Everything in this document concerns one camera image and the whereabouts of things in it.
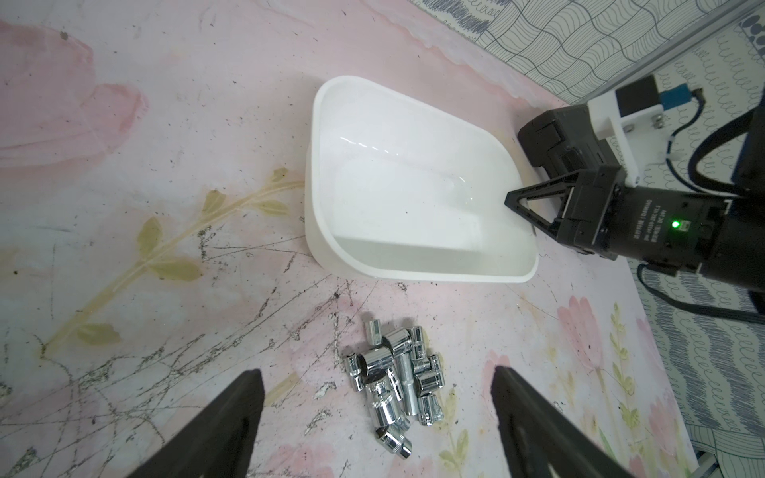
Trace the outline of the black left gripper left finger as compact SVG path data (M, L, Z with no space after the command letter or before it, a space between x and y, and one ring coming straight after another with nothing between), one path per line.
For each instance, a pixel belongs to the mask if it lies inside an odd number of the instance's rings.
M243 372L133 477L244 477L263 412L260 370Z

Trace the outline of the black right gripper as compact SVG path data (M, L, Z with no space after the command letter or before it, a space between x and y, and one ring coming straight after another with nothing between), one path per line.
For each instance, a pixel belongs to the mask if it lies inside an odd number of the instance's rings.
M611 146L597 139L585 106L547 111L518 141L549 180L509 191L504 205L558 244L582 254L619 256L659 272L695 272L711 253L726 201L625 184Z

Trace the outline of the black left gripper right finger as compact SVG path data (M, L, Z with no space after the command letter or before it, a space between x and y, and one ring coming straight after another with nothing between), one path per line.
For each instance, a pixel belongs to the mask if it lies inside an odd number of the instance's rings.
M516 370L494 370L491 396L513 477L628 477Z

